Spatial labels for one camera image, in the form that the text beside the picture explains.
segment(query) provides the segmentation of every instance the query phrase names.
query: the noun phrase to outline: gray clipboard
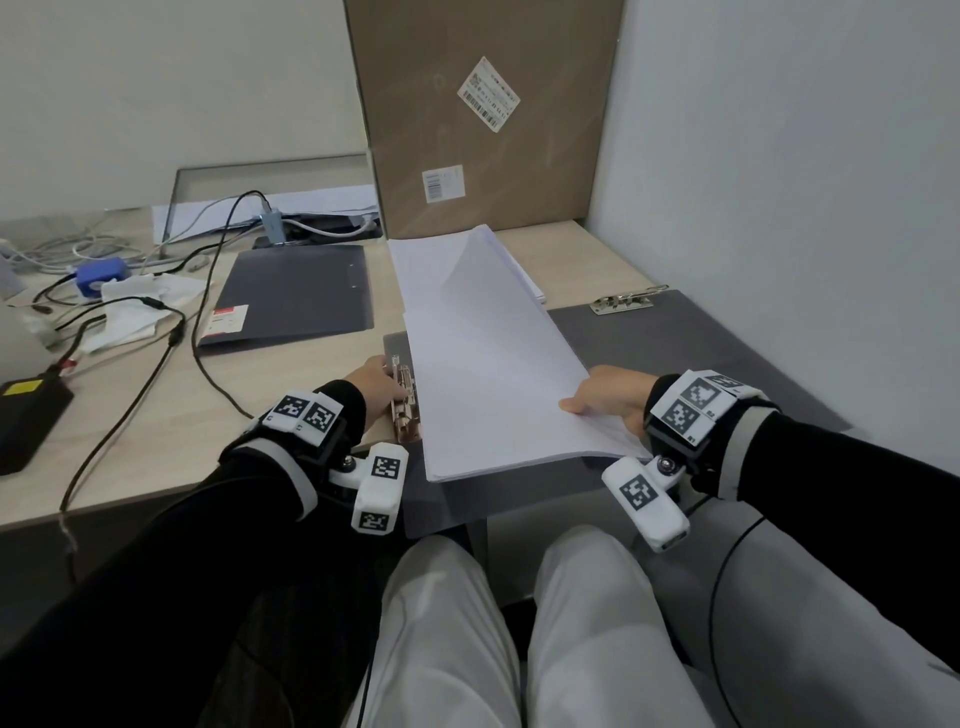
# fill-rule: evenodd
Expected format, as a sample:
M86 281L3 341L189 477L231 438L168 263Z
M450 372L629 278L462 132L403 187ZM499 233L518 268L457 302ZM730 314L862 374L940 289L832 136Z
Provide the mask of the gray clipboard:
M762 389L783 412L834 431L851 425L808 394L762 356L720 326L680 291L651 297L652 306L598 316L589 305L558 308L550 317L586 367L613 364L650 374L714 369ZM411 362L406 332L383 338L389 361ZM431 483L423 469L422 443L407 446L410 460L403 488L403 518L409 538L512 511L555 497L603 487L609 458L573 458L446 483Z

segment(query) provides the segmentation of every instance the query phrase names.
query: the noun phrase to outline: white cloth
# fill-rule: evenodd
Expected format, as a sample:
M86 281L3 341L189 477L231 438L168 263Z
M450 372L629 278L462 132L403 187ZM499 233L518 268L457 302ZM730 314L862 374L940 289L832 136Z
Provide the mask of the white cloth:
M532 728L712 726L627 550L578 526L537 578L527 705ZM363 686L345 728L356 725ZM365 726L519 726L516 649L487 578L446 538L400 560L383 596Z

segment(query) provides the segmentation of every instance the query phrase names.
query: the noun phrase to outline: hand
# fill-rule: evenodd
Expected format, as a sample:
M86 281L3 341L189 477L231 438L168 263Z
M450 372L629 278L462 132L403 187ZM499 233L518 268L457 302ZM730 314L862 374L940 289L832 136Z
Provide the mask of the hand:
M387 411L390 402L402 400L407 390L387 374L387 357L371 356L359 369L344 377L346 381L360 390L367 403L367 423L364 432L373 427L373 423Z
M564 412L575 415L616 415L639 437L643 433L643 408L658 377L607 364L593 367L573 397L560 400Z

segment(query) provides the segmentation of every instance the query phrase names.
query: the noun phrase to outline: yellow sticker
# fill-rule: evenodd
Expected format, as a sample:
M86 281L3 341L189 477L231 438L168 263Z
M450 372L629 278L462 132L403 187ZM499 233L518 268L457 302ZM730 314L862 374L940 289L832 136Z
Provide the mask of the yellow sticker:
M8 395L25 395L28 392L33 392L38 386L43 383L43 379L31 379L29 381L15 381L7 390L3 393L3 396Z

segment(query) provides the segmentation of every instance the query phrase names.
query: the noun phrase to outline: white wall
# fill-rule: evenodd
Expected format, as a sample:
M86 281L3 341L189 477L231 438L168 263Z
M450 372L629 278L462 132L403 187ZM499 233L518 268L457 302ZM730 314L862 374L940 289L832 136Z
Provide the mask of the white wall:
M6 0L0 104L0 219L367 146L342 0Z
M960 3L628 6L590 230L960 473Z

